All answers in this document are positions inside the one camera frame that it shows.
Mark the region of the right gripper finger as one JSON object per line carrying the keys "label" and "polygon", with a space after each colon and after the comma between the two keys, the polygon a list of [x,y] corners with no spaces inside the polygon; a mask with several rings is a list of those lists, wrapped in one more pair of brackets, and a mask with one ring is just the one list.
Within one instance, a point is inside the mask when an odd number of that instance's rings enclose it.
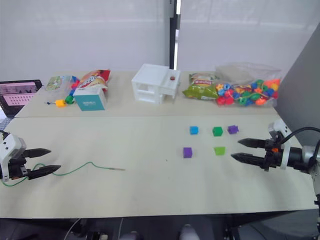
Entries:
{"label": "right gripper finger", "polygon": [[237,142],[249,148],[264,149],[266,145],[266,140],[256,139],[256,138],[243,138],[238,140]]}
{"label": "right gripper finger", "polygon": [[240,163],[258,166],[261,169],[264,168],[265,159],[263,157],[254,156],[252,154],[242,153],[242,152],[233,153],[233,154],[231,154],[231,157]]}

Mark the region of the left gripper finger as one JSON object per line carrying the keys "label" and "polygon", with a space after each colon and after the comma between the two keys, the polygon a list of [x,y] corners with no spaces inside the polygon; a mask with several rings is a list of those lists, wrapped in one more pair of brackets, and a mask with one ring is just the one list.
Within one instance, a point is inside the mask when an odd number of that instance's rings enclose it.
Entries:
{"label": "left gripper finger", "polygon": [[51,153],[52,151],[45,148],[26,149],[23,152],[24,158],[37,158]]}
{"label": "left gripper finger", "polygon": [[27,170],[27,178],[28,180],[37,179],[40,177],[44,177],[47,175],[50,175],[57,171],[61,166],[60,165],[48,165],[48,166],[42,166],[36,170]]}

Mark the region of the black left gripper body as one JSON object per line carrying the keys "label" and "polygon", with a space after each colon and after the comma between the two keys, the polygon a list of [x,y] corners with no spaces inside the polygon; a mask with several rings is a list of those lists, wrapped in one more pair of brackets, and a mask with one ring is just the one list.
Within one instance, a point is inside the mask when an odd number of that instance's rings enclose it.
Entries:
{"label": "black left gripper body", "polygon": [[27,160],[25,157],[20,156],[17,159],[11,159],[8,163],[9,178],[16,180],[24,177],[28,177],[30,169],[25,167]]}

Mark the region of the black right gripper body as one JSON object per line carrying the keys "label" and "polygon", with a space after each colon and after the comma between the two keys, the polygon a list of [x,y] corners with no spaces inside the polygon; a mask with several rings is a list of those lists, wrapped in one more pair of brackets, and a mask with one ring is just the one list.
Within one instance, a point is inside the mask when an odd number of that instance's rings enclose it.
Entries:
{"label": "black right gripper body", "polygon": [[264,141],[264,171],[268,172],[269,168],[277,168],[281,165],[284,151],[281,140],[282,138],[277,136],[276,138],[267,139]]}

